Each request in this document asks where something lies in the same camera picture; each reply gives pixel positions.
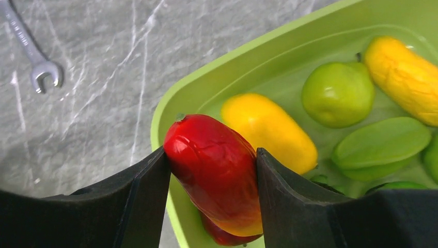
yellow plastic fruit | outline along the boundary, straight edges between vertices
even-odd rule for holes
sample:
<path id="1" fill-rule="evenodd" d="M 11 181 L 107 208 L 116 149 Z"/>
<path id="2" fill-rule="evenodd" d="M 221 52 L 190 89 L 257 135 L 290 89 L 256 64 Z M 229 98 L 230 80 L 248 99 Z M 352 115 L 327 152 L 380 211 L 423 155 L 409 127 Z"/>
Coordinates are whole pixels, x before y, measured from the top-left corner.
<path id="1" fill-rule="evenodd" d="M 438 127 L 438 67 L 390 36 L 374 38 L 364 54 L 374 82 L 405 111 Z"/>
<path id="2" fill-rule="evenodd" d="M 228 99 L 221 109 L 222 120 L 242 135 L 254 149 L 263 147 L 281 164 L 297 174 L 317 165 L 317 149 L 310 137 L 275 102 L 245 93 Z"/>

green plastic bin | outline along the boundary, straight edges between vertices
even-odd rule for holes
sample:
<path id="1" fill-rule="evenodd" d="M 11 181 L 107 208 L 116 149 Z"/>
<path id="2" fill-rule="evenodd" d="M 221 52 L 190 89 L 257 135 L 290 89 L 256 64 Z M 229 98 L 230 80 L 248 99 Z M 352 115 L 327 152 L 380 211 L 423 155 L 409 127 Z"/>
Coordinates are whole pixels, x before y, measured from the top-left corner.
<path id="1" fill-rule="evenodd" d="M 283 107 L 309 134 L 319 150 L 320 172 L 333 146 L 353 130 L 393 116 L 408 114 L 376 88 L 369 117 L 350 128 L 327 129 L 303 110 L 300 92 L 310 72 L 328 61 L 352 61 L 375 35 L 392 35 L 434 64 L 438 62 L 437 0 L 344 0 L 277 28 L 203 66 L 178 81 L 163 96 L 151 126 L 152 149 L 162 145 L 178 113 L 202 113 L 220 119 L 221 104 L 242 92 L 261 93 Z M 418 159 L 391 175 L 392 180 L 421 182 L 438 188 Z M 357 197 L 372 184 L 352 182 L 336 173 L 330 178 Z M 221 247 L 204 231 L 199 214 L 179 182 L 170 180 L 167 212 L 182 248 Z M 263 238 L 248 244 L 262 248 Z"/>

wrench handle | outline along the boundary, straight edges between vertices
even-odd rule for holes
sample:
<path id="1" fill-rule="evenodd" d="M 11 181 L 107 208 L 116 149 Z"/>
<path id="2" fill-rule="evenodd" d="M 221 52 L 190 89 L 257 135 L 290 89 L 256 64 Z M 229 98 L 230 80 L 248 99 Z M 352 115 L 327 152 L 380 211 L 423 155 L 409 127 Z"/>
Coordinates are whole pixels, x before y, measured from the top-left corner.
<path id="1" fill-rule="evenodd" d="M 47 59 L 36 47 L 32 37 L 24 26 L 24 22 L 18 16 L 10 0 L 0 0 L 0 8 L 2 9 L 4 16 L 9 22 L 11 30 L 19 40 L 30 62 L 33 65 L 37 65 L 46 61 Z"/>

wrench head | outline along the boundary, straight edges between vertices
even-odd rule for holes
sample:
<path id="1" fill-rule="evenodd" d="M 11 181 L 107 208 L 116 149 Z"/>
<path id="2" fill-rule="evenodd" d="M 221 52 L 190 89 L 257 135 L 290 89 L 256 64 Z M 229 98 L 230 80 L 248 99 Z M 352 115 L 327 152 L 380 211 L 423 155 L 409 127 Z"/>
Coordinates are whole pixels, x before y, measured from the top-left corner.
<path id="1" fill-rule="evenodd" d="M 63 81 L 61 67 L 51 61 L 44 61 L 34 66 L 30 73 L 30 82 L 37 93 L 45 92 L 42 81 L 47 76 L 51 76 L 55 87 L 61 87 Z"/>

wrench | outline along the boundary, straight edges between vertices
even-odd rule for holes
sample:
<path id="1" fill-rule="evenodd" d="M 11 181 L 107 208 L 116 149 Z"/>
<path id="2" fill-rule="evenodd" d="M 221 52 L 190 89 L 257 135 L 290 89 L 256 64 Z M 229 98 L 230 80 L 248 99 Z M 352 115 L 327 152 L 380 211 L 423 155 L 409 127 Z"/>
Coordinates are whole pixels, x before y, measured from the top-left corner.
<path id="1" fill-rule="evenodd" d="M 21 21 L 10 0 L 0 0 L 0 9 L 3 11 L 11 30 L 19 40 L 27 58 L 32 64 L 30 82 L 35 91 L 41 94 L 44 93 L 42 80 L 48 75 L 52 77 L 53 84 L 56 87 L 61 87 L 63 78 L 61 67 L 48 60 L 37 48 L 32 37 L 27 32 L 24 22 Z"/>

